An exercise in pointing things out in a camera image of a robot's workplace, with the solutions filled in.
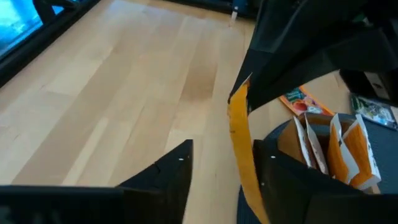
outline orange strap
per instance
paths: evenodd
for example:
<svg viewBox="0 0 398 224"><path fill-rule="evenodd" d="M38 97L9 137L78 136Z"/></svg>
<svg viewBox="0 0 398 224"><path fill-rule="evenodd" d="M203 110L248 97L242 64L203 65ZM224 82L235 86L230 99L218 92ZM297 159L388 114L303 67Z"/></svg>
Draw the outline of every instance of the orange strap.
<svg viewBox="0 0 398 224"><path fill-rule="evenodd" d="M262 202L252 153L246 104L248 87L249 81L246 80L229 101L229 132L246 201L260 222L266 224L268 223L268 217Z"/></svg>

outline black plastic part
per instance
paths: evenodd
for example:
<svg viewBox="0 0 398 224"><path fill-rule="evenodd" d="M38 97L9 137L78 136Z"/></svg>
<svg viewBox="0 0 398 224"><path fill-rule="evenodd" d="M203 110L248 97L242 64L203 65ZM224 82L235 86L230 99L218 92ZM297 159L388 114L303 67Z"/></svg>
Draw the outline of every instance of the black plastic part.
<svg viewBox="0 0 398 224"><path fill-rule="evenodd" d="M99 0L84 0L77 10L64 10L52 19L52 16L47 14L46 18L48 16L49 20L45 19L42 27L0 56L0 86L6 84L98 2Z"/></svg>
<svg viewBox="0 0 398 224"><path fill-rule="evenodd" d="M304 224L398 223L398 195L327 195L311 198Z"/></svg>
<svg viewBox="0 0 398 224"><path fill-rule="evenodd" d="M0 187L0 223L182 223L192 147L186 140L115 188Z"/></svg>
<svg viewBox="0 0 398 224"><path fill-rule="evenodd" d="M138 200L144 202L148 199L152 203L126 204L130 211L129 219L133 223L182 222L192 178L192 147L192 140L184 141L157 162L119 185L153 193ZM137 193L130 191L126 195L134 198Z"/></svg>
<svg viewBox="0 0 398 224"><path fill-rule="evenodd" d="M33 0L33 5L43 24L46 24L55 18L55 12L50 4L43 0Z"/></svg>
<svg viewBox="0 0 398 224"><path fill-rule="evenodd" d="M252 111L337 69L389 73L398 68L396 20L384 26L352 22L369 2L264 2L231 95L251 75L247 99Z"/></svg>
<svg viewBox="0 0 398 224"><path fill-rule="evenodd" d="M308 169L279 150L264 147L262 141L254 141L257 177L271 223L304 223L310 201L316 194L331 197L363 194L315 169Z"/></svg>
<svg viewBox="0 0 398 224"><path fill-rule="evenodd" d="M218 11L222 13L231 14L234 11L234 7L238 6L239 17L246 19L255 19L257 17L258 9L255 7L250 7L250 4L246 0L233 0L233 1L223 1L223 0L168 0L176 2L179 4L185 4L188 6L201 7L204 9L209 9L213 11Z"/></svg>

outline colorful packaging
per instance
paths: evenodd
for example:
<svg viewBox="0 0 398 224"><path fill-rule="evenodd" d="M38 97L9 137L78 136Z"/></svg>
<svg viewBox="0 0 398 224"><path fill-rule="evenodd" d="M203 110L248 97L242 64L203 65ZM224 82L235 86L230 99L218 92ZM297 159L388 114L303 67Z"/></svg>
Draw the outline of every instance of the colorful packaging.
<svg viewBox="0 0 398 224"><path fill-rule="evenodd" d="M294 88L292 91L279 97L279 99L297 116L305 112L328 116L334 115L332 111L310 95L303 86Z"/></svg>
<svg viewBox="0 0 398 224"><path fill-rule="evenodd" d="M360 114L365 119L385 127L395 130L398 129L397 121L389 105L369 100L355 94L351 95L351 102L354 113Z"/></svg>

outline hardwood floor plank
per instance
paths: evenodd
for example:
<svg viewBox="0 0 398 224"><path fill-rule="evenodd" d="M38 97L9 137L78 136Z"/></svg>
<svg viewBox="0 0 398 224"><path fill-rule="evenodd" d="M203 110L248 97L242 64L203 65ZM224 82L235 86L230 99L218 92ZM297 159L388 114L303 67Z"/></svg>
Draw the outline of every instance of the hardwood floor plank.
<svg viewBox="0 0 398 224"><path fill-rule="evenodd" d="M122 35L109 57L101 64L13 183L22 184L27 176L34 176L32 184L62 183L102 113L129 75L133 51L134 44L129 36ZM46 157L52 160L45 165L38 162Z"/></svg>
<svg viewBox="0 0 398 224"><path fill-rule="evenodd" d="M178 102L173 128L201 134L213 95L220 30L211 22L203 30Z"/></svg>

